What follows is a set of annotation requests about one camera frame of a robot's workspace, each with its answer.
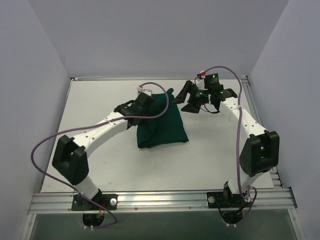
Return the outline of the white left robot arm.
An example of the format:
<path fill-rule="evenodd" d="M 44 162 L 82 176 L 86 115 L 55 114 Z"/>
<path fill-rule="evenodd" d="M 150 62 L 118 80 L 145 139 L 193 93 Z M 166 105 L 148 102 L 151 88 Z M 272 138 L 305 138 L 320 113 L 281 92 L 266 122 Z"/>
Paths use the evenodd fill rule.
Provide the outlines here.
<path fill-rule="evenodd" d="M 89 156 L 110 138 L 139 125 L 139 117 L 148 116 L 153 103 L 152 91 L 142 90 L 135 100 L 118 105 L 100 122 L 102 126 L 58 139 L 52 166 L 84 195 L 82 202 L 88 209 L 95 210 L 101 203 L 99 189 L 89 177 Z"/>

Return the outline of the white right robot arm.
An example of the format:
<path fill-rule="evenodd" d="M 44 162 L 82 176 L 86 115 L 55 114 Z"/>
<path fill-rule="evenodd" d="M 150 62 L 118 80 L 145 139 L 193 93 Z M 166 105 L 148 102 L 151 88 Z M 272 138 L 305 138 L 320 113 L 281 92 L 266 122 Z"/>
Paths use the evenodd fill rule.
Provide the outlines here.
<path fill-rule="evenodd" d="M 280 137 L 268 131 L 241 105 L 241 95 L 222 84 L 205 84 L 199 89 L 188 80 L 173 104 L 185 104 L 181 111 L 197 114 L 206 104 L 214 106 L 236 128 L 236 177 L 226 183 L 222 193 L 223 203 L 234 206 L 249 198 L 251 185 L 279 163 Z"/>

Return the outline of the green surgical cloth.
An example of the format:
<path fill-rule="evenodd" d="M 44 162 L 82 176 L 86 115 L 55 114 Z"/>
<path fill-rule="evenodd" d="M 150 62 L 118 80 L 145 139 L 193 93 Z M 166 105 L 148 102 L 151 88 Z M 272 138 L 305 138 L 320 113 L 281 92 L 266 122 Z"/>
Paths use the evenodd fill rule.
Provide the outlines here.
<path fill-rule="evenodd" d="M 189 138 L 177 105 L 170 103 L 163 115 L 143 120 L 137 127 L 136 140 L 139 149 L 188 142 Z"/>

